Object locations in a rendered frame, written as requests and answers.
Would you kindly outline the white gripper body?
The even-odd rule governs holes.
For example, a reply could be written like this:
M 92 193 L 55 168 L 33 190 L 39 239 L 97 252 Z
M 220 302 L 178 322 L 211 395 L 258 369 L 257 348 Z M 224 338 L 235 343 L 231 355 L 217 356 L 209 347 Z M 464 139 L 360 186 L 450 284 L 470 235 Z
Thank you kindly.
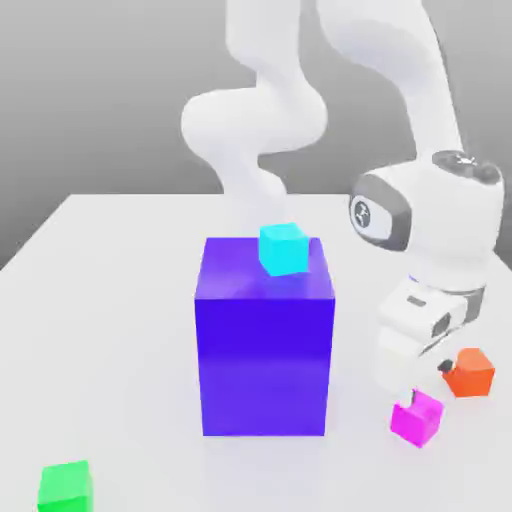
M 412 395 L 438 375 L 438 367 L 454 361 L 466 338 L 467 327 L 424 344 L 391 327 L 378 328 L 375 348 L 375 378 L 392 395 Z

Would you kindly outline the small orange cube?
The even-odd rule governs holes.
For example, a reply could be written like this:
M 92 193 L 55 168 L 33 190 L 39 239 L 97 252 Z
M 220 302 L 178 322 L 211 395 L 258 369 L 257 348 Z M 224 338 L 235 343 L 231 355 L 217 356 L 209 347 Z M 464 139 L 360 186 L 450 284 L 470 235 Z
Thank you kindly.
M 479 348 L 464 348 L 459 351 L 455 369 L 443 377 L 457 398 L 484 397 L 491 390 L 495 367 Z

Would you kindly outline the small magenta cube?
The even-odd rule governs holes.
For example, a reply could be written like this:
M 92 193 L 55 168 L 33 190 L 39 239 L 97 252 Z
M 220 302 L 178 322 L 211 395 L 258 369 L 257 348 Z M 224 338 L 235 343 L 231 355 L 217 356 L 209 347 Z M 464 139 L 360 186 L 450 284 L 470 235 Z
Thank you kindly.
M 390 429 L 414 446 L 423 447 L 438 431 L 444 405 L 429 395 L 414 389 L 408 407 L 395 403 Z

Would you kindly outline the small cyan cube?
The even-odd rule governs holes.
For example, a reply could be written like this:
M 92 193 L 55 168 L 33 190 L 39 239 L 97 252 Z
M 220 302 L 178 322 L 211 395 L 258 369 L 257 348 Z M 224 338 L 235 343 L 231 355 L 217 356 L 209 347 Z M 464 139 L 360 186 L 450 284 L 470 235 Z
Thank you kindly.
M 296 223 L 262 226 L 258 238 L 259 261 L 272 277 L 308 272 L 309 242 Z

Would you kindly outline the small green cube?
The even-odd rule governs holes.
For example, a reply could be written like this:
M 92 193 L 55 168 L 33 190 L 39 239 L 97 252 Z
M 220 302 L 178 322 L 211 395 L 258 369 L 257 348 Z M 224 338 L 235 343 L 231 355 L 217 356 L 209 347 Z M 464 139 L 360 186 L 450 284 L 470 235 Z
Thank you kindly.
M 87 460 L 43 468 L 37 512 L 93 512 L 93 485 Z

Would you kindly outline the large purple box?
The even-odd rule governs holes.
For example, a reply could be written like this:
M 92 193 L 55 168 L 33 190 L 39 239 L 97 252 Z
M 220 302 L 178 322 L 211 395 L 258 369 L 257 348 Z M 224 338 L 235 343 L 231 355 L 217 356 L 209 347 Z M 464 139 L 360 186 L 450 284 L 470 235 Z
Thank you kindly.
M 206 436 L 325 432 L 335 293 L 322 243 L 270 276 L 254 238 L 207 238 L 194 297 Z

